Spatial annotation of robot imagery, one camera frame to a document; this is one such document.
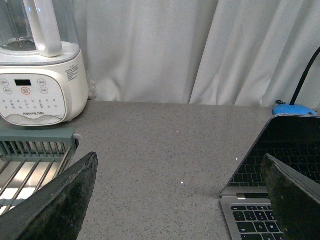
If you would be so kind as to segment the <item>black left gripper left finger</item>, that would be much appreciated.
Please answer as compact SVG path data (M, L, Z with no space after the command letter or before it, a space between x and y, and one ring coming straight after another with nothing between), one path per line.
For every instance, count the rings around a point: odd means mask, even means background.
M2 240L75 240L94 191L98 156L90 152L0 217Z

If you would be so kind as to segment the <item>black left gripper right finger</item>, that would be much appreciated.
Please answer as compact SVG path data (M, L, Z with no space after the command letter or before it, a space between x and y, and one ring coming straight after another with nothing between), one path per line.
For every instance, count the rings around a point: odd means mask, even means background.
M262 176L274 216L286 240L320 238L320 185L266 154Z

